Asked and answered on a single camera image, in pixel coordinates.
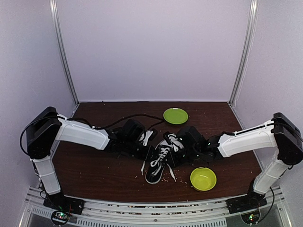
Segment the black white canvas sneaker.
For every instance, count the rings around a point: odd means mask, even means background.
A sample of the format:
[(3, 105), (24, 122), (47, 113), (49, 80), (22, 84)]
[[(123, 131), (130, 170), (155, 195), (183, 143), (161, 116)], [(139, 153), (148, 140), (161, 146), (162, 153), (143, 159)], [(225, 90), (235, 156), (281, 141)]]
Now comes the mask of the black white canvas sneaker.
[(169, 165), (169, 148), (172, 148), (172, 145), (168, 145), (165, 140), (156, 146), (153, 159), (151, 160), (145, 174), (145, 180), (147, 183), (157, 184), (162, 179), (165, 167), (168, 167), (171, 177), (176, 182), (176, 177), (173, 172), (173, 168), (176, 166)]

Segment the white shoelace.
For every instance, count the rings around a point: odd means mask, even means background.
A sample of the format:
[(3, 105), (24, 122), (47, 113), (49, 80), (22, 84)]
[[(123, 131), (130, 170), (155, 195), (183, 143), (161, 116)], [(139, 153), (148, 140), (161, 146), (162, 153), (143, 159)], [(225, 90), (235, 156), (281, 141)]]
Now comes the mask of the white shoelace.
[(145, 180), (149, 184), (157, 184), (162, 179), (165, 167), (168, 167), (171, 177), (176, 182), (173, 168), (181, 165), (181, 160), (185, 156), (185, 148), (181, 138), (169, 132), (166, 132), (163, 137), (164, 140), (156, 146), (152, 153), (145, 174)]

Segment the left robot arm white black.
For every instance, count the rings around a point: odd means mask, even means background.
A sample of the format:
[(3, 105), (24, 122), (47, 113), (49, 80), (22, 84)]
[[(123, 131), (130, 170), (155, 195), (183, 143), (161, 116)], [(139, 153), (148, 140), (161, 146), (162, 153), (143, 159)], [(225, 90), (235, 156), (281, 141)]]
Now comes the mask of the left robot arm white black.
[(154, 150), (148, 143), (157, 133), (155, 129), (146, 129), (132, 117), (128, 117), (122, 127), (111, 130), (108, 126), (93, 126), (82, 118), (67, 118), (49, 106), (22, 131), (20, 136), (26, 137), (27, 148), (21, 150), (30, 157), (37, 170), (46, 198), (58, 210), (63, 210), (69, 202), (63, 194), (50, 157), (54, 141), (72, 142), (148, 160)]

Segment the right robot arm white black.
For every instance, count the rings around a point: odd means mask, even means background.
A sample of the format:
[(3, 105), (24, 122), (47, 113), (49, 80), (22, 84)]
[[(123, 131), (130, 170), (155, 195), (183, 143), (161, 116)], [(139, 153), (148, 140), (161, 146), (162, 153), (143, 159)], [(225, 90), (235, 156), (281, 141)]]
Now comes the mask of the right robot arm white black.
[(247, 195), (243, 197), (246, 208), (254, 208), (264, 197), (273, 183), (284, 172), (299, 164), (303, 159), (300, 130), (282, 113), (250, 129), (223, 132), (206, 140), (193, 126), (177, 134), (167, 134), (165, 140), (177, 152), (185, 150), (188, 158), (200, 158), (212, 162), (233, 155), (260, 148), (276, 148), (272, 162), (254, 180)]

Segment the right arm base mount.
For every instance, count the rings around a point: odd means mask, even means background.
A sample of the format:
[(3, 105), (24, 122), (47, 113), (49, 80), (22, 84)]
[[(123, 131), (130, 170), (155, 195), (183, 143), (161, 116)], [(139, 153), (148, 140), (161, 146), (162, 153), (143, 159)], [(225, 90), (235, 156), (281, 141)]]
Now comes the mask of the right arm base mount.
[(251, 196), (244, 195), (226, 201), (227, 208), (230, 214), (244, 212), (248, 210), (257, 209), (261, 206), (267, 205), (267, 200), (263, 195)]

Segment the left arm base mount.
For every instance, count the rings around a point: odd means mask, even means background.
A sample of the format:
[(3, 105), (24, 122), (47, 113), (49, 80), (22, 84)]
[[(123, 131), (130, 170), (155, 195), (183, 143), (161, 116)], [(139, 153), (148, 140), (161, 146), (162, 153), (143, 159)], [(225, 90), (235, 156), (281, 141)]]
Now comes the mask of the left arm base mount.
[(60, 202), (50, 202), (45, 199), (43, 205), (54, 210), (64, 211), (68, 214), (81, 215), (84, 208), (85, 201), (81, 199), (76, 199), (72, 197), (64, 197)]

